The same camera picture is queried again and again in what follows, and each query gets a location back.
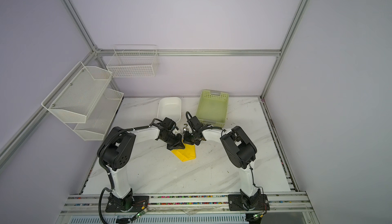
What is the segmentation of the yellow paper napkin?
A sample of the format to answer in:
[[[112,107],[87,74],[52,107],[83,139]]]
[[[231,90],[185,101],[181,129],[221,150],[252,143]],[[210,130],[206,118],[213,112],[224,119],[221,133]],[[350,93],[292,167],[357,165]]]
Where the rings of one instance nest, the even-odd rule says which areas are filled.
[[[181,161],[186,162],[196,159],[196,147],[184,144],[185,149],[174,149],[171,152]]]

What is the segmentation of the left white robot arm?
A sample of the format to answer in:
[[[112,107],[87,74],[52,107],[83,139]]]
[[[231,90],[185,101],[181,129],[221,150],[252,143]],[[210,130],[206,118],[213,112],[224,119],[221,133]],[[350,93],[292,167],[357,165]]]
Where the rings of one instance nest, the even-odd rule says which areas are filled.
[[[97,152],[99,165],[108,175],[110,183],[106,212],[138,210],[148,201],[145,197],[140,204],[136,202],[128,179],[127,164],[137,140],[160,140],[166,143],[168,150],[185,148],[177,124],[167,117],[163,120],[155,118],[149,125],[141,127],[114,127]]]

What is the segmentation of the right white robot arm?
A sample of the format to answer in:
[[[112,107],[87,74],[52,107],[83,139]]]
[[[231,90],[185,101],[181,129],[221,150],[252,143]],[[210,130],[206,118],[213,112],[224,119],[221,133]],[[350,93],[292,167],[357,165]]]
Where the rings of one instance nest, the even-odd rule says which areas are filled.
[[[220,142],[230,162],[238,168],[241,187],[239,194],[228,195],[229,210],[263,213],[270,210],[263,188],[254,183],[253,162],[256,160],[257,148],[241,127],[223,129],[203,124],[193,116],[187,118],[183,135],[183,142],[190,145],[200,145],[202,141]]]

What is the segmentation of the light green perforated basket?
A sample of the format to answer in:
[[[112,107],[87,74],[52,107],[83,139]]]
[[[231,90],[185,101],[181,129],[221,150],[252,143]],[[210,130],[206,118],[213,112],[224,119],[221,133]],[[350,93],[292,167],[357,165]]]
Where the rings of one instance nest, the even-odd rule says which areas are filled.
[[[196,116],[203,123],[224,127],[227,118],[228,101],[229,94],[226,92],[203,90]]]

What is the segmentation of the white plastic cutlery tub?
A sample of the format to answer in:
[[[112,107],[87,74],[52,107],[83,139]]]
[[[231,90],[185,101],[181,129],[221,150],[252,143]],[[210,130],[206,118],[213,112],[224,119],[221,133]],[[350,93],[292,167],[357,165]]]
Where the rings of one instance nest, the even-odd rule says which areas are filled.
[[[181,120],[182,101],[179,97],[162,98],[158,103],[157,118],[169,118],[178,123]]]

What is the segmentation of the lower white mesh shelf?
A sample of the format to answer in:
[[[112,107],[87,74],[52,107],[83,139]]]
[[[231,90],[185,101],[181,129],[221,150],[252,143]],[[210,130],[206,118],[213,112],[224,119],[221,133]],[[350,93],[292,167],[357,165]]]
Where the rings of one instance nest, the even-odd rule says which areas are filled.
[[[110,129],[124,94],[106,89],[86,123],[79,123],[73,131],[84,141],[102,141]]]

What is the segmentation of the white mesh shelf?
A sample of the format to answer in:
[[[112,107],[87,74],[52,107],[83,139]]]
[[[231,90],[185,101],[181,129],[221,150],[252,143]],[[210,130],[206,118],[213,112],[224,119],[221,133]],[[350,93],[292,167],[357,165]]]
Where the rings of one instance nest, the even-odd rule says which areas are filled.
[[[41,106],[63,123],[86,123],[112,80],[112,72],[78,62]]]
[[[110,129],[124,94],[106,89],[86,123],[79,123],[73,131],[84,141],[102,141]]]

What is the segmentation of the upper white mesh shelf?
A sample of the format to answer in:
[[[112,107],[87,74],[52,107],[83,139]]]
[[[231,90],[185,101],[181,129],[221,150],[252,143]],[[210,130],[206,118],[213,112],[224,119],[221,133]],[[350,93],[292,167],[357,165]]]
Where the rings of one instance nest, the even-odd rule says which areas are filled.
[[[112,80],[112,72],[78,62],[41,106],[63,123],[86,123]]]

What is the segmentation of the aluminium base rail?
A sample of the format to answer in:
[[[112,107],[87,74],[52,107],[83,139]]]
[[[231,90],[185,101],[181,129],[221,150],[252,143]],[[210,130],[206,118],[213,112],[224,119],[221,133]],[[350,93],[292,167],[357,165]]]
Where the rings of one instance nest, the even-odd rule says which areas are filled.
[[[318,224],[305,192],[270,192],[245,210],[234,193],[135,194],[135,206],[115,212],[108,194],[70,195],[58,224]]]

